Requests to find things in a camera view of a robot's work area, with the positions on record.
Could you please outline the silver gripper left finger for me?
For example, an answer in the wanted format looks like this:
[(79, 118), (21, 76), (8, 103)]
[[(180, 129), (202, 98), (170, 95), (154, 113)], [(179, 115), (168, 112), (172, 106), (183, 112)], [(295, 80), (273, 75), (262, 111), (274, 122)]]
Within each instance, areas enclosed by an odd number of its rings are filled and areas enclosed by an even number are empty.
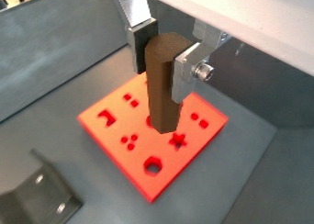
[(126, 24), (134, 72), (143, 73), (146, 71), (144, 47), (158, 34), (158, 21), (151, 16), (147, 0), (114, 0), (114, 2)]

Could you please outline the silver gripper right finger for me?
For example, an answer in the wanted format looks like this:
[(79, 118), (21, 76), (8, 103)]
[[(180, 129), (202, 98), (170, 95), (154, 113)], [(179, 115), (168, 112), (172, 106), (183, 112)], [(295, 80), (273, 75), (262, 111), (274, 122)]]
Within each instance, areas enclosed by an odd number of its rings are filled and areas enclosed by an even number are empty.
[(199, 42), (186, 48), (172, 64), (172, 101), (182, 103), (195, 89), (198, 81), (207, 82), (214, 75), (208, 64), (214, 51), (228, 41), (231, 35), (218, 28), (195, 20), (192, 35)]

